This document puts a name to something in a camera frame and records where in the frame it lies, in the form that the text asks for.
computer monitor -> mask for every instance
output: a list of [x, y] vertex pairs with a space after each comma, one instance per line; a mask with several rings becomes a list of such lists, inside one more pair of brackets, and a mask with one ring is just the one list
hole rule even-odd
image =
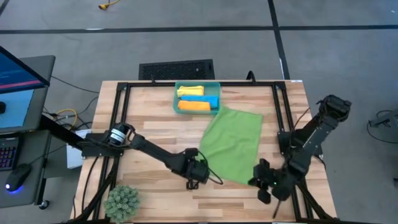
[[0, 93], [50, 86], [50, 82], [0, 46]]

succulent plant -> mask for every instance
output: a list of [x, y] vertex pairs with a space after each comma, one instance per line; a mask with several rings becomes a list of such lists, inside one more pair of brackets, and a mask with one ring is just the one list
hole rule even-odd
[[104, 202], [105, 214], [112, 222], [119, 224], [136, 215], [139, 202], [137, 189], [132, 189], [130, 186], [116, 186]]

keyboard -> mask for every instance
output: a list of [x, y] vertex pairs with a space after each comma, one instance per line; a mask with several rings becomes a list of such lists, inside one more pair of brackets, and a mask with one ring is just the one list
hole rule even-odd
[[19, 138], [0, 138], [0, 171], [12, 170], [19, 155]]

wooden tabletop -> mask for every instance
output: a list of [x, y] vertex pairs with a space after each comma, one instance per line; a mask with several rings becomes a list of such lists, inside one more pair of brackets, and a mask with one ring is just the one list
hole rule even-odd
[[[95, 111], [93, 131], [103, 133], [109, 127], [116, 94], [117, 82], [105, 81]], [[308, 108], [302, 82], [286, 81], [287, 94], [294, 122]], [[274, 100], [270, 87], [222, 87], [221, 103], [236, 110], [249, 111], [264, 116], [258, 159], [265, 158], [271, 167], [279, 168], [283, 158], [279, 153], [276, 134], [279, 130], [275, 114]], [[213, 118], [210, 115], [181, 115], [173, 110], [173, 87], [134, 87], [131, 89], [126, 122], [146, 139], [170, 152], [180, 152], [188, 147], [198, 147], [205, 128]], [[285, 114], [282, 93], [279, 92], [280, 107]], [[124, 92], [119, 104], [120, 120]], [[308, 112], [298, 123], [301, 128], [311, 120]], [[76, 213], [81, 213], [81, 198], [88, 171], [94, 158], [86, 159], [81, 169], [76, 192]], [[99, 158], [91, 173], [85, 199], [88, 205], [97, 191], [103, 158]], [[331, 216], [336, 216], [326, 172], [323, 165], [313, 159], [306, 176], [309, 191], [318, 203]], [[141, 198], [141, 208], [132, 222], [271, 222], [277, 199], [270, 205], [257, 199], [257, 188], [225, 181], [224, 185], [208, 182], [198, 190], [187, 191], [186, 180], [172, 174], [163, 163], [148, 155], [135, 151], [125, 151], [119, 164], [118, 185], [137, 188]], [[300, 209], [305, 217], [303, 198], [298, 190]], [[282, 202], [276, 221], [294, 221], [291, 199]]]

green cloth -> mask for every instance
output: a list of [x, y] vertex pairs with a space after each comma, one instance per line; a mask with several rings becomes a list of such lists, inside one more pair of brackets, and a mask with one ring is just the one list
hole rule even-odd
[[221, 107], [200, 141], [209, 167], [223, 179], [248, 184], [260, 141], [262, 115]]

